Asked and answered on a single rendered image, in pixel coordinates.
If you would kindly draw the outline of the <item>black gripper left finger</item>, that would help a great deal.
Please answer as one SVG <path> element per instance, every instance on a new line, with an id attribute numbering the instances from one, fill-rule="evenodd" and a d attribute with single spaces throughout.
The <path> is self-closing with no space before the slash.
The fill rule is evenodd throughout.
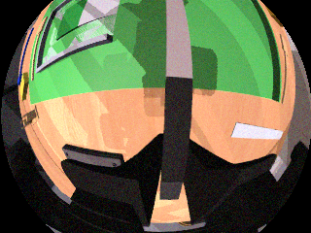
<path id="1" fill-rule="evenodd" d="M 74 187 L 98 197 L 129 203 L 143 222 L 141 225 L 149 226 L 162 171 L 162 155 L 163 133 L 158 133 L 121 166 L 101 167 L 65 159 L 61 160 L 61 167 Z"/>

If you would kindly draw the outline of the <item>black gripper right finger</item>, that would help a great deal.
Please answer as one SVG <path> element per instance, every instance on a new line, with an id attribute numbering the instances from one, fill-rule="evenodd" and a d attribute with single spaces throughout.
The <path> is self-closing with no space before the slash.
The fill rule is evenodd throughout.
<path id="1" fill-rule="evenodd" d="M 190 139 L 183 183 L 190 224 L 205 222 L 207 215 L 218 209 L 238 185 L 271 170 L 276 156 L 273 152 L 258 159 L 230 163 Z"/>

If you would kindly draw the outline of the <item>white flat bar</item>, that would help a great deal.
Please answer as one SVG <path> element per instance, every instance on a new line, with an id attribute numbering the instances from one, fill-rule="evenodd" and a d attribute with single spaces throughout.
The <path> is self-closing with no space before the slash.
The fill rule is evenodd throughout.
<path id="1" fill-rule="evenodd" d="M 234 128 L 232 131 L 232 137 L 240 137 L 240 139 L 271 139 L 271 140 L 280 140 L 283 132 L 279 131 L 279 129 L 271 129 L 258 127 L 257 125 L 252 124 L 234 124 Z"/>

